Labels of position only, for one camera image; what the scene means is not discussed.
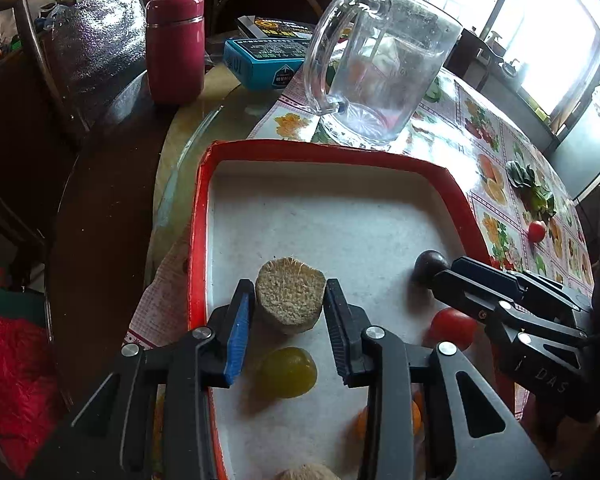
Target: glass handle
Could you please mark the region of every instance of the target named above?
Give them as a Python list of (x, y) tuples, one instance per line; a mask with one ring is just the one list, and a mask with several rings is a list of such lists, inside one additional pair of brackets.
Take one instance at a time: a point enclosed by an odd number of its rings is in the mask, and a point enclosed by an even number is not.
[(383, 18), (390, 8), (389, 0), (333, 0), (315, 27), (304, 58), (304, 93), (312, 113), (323, 116), (340, 112), (344, 103), (329, 98), (326, 75), (333, 49), (344, 28), (360, 12)]

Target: red tomato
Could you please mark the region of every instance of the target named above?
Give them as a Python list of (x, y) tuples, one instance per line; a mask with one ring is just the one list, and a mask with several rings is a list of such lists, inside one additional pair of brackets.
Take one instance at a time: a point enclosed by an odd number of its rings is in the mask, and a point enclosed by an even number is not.
[(545, 235), (546, 225), (544, 225), (544, 222), (534, 220), (531, 222), (531, 224), (529, 224), (528, 237), (531, 243), (539, 244), (542, 240), (544, 240)]
[(451, 341), (464, 351), (474, 342), (474, 331), (477, 325), (478, 323), (467, 314), (448, 306), (433, 317), (427, 339), (434, 344)]

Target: table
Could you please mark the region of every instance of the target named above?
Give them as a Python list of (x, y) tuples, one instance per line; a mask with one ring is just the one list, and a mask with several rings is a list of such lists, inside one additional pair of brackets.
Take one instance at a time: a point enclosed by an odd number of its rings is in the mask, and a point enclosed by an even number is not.
[[(436, 81), (440, 91), (434, 95), (440, 97), (418, 108), (400, 140), (403, 152), (449, 168), (467, 193), (496, 266), (529, 268), (590, 294), (582, 229), (555, 172), (480, 94), (445, 71)], [(237, 86), (220, 66), (207, 75), (198, 101), (175, 115), (154, 109), (143, 78), (134, 84), (129, 91), (134, 97), (119, 98), (113, 107), (126, 112), (110, 113), (103, 133), (80, 154), (58, 215), (48, 318), (69, 401), (88, 393), (110, 362), (143, 285), (188, 224), (195, 169), (208, 144), (246, 138), (256, 124), (257, 136), (280, 138), (282, 124), (276, 118), (291, 113), (297, 117), (291, 122), (300, 124), (312, 118), (301, 105), (295, 108), (293, 99), (285, 98), (286, 105), (276, 102), (279, 92)], [(293, 128), (281, 131), (288, 139), (325, 140), (305, 129), (308, 138)], [(504, 163), (511, 159), (531, 164), (556, 195), (551, 235), (538, 248), (526, 240), (530, 217), (506, 179)]]
[(155, 170), (175, 111), (156, 109), (138, 76), (92, 130), (64, 188), (46, 313), (69, 404), (113, 359), (142, 295)]
[[(390, 151), (428, 160), (451, 172), (467, 195), (495, 267), (529, 269), (590, 296), (593, 278), (582, 227), (551, 165), (507, 116), (465, 82), (442, 69), (435, 85), (437, 88), (428, 92)], [(233, 108), (242, 102), (234, 92), (230, 94), (235, 100)], [(259, 98), (264, 101), (266, 94)], [(250, 99), (248, 107), (253, 108), (257, 94), (251, 92)], [(320, 128), (316, 130), (317, 120), (306, 106), (301, 78), (296, 75), (249, 137), (331, 142)], [(216, 132), (231, 129), (228, 123), (231, 120), (227, 112), (220, 110), (192, 136), (192, 144), (180, 153), (178, 165), (161, 161), (161, 169), (165, 171), (168, 166), (172, 179), (180, 174), (179, 180), (187, 182), (182, 190), (176, 189), (163, 198), (163, 222), (154, 226), (154, 233), (171, 233), (163, 240), (169, 247), (189, 219), (193, 175), (200, 156), (218, 138)], [(246, 125), (240, 129), (242, 137), (233, 131), (226, 138), (244, 138), (246, 129)], [(505, 170), (508, 160), (531, 165), (538, 180), (554, 193), (557, 215), (550, 221), (548, 235), (537, 246), (526, 238), (532, 216), (509, 185)]]

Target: metal screw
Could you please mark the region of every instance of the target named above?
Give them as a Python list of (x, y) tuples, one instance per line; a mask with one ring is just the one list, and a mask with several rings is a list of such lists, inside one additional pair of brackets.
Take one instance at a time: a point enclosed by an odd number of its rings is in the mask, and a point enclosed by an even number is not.
[(521, 343), (524, 343), (525, 345), (531, 344), (531, 338), (529, 337), (529, 334), (525, 334), (524, 332), (520, 332), (518, 334), (518, 339)]
[(450, 343), (449, 341), (443, 341), (442, 343), (440, 343), (438, 345), (438, 350), (440, 350), (441, 354), (453, 355), (456, 353), (458, 348), (456, 348), (456, 345), (454, 345), (453, 343)]
[(196, 339), (209, 339), (212, 333), (212, 330), (208, 326), (200, 326), (191, 332), (191, 335)]
[(138, 355), (140, 351), (140, 347), (136, 343), (129, 343), (122, 347), (120, 353), (124, 357), (133, 357), (134, 355)]
[(384, 337), (384, 330), (379, 326), (370, 326), (365, 330), (365, 334), (371, 339), (382, 339)]

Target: bread roll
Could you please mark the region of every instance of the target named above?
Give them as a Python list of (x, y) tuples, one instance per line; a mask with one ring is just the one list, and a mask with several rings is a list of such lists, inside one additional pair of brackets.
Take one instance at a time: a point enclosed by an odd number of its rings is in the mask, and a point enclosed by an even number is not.
[(256, 296), (264, 317), (291, 335), (313, 328), (320, 318), (326, 280), (319, 270), (288, 257), (262, 266)]
[(276, 480), (340, 480), (328, 467), (321, 464), (304, 464), (297, 469), (287, 469)]

